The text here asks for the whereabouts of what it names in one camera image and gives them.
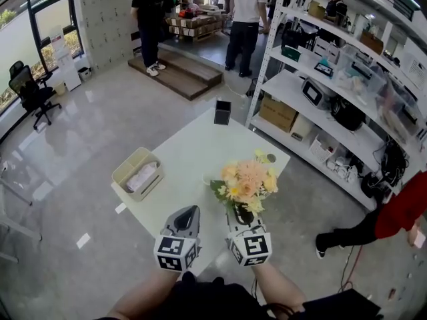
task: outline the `office chair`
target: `office chair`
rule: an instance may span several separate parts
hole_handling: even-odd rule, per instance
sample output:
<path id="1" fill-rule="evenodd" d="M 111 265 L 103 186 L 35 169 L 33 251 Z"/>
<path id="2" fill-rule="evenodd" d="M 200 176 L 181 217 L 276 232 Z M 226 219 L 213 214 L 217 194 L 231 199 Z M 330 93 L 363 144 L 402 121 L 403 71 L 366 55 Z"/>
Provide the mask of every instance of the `office chair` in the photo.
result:
<path id="1" fill-rule="evenodd" d="M 23 108 L 28 113 L 40 109 L 40 111 L 35 113 L 37 119 L 33 128 L 37 130 L 37 124 L 43 115 L 46 116 L 47 124 L 51 125 L 52 122 L 47 116 L 47 111 L 55 107 L 62 109 L 62 106 L 59 103 L 53 105 L 52 102 L 48 102 L 48 99 L 55 94 L 53 88 L 48 87 L 46 84 L 46 81 L 52 76 L 52 74 L 48 73 L 34 81 L 29 66 L 24 65 L 22 61 L 18 61 L 13 64 L 9 69 L 9 72 L 11 75 L 9 86 L 21 99 Z M 44 84 L 45 87 L 40 89 L 38 83 Z"/>

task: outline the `ceiling light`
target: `ceiling light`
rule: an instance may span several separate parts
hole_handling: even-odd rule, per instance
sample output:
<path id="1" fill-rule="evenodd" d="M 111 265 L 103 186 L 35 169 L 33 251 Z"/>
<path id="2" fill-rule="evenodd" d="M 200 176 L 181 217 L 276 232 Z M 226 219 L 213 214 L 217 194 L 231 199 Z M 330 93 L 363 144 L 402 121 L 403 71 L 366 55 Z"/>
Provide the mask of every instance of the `ceiling light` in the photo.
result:
<path id="1" fill-rule="evenodd" d="M 411 2 L 412 2 L 415 6 L 417 6 L 419 9 L 421 8 L 420 4 L 419 4 L 419 3 L 417 3 L 415 0 L 411 0 Z"/>

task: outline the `bush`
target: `bush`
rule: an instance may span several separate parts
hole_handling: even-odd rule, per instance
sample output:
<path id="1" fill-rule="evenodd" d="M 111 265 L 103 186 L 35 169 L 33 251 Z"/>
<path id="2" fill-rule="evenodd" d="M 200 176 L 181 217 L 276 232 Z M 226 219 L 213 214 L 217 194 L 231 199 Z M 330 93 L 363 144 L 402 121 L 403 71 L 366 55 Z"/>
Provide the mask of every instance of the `bush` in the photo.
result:
<path id="1" fill-rule="evenodd" d="M 16 17 L 15 11 L 10 11 L 5 9 L 2 14 L 0 14 L 0 28 L 6 26 L 6 24 L 10 23 Z"/>

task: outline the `white sneaker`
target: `white sneaker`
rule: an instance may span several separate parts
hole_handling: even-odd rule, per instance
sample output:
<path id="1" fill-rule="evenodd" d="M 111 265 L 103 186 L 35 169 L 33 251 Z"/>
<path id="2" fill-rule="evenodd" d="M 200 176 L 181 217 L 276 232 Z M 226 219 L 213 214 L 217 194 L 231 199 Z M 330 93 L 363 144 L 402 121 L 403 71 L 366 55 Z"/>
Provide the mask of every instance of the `white sneaker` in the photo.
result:
<path id="1" fill-rule="evenodd" d="M 155 67 L 157 70 L 164 70 L 164 69 L 166 69 L 166 66 L 165 66 L 165 65 L 163 65 L 163 64 L 161 64 L 161 63 L 159 63 L 159 61 L 156 61 L 156 62 L 155 62 L 154 67 Z"/>
<path id="2" fill-rule="evenodd" d="M 159 75 L 159 71 L 156 70 L 155 64 L 153 64 L 151 67 L 147 68 L 147 73 L 152 77 Z"/>

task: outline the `wooden platform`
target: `wooden platform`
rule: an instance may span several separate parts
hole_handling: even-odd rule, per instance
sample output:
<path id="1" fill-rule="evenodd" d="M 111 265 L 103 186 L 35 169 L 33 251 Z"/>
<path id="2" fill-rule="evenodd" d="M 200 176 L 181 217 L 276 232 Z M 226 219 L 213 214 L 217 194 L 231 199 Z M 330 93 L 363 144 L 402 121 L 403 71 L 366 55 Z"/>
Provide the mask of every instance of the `wooden platform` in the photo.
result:
<path id="1" fill-rule="evenodd" d="M 159 49 L 159 62 L 166 65 L 157 77 L 147 74 L 142 57 L 130 59 L 127 64 L 135 70 L 165 85 L 189 101 L 222 82 L 222 73 L 178 53 Z"/>

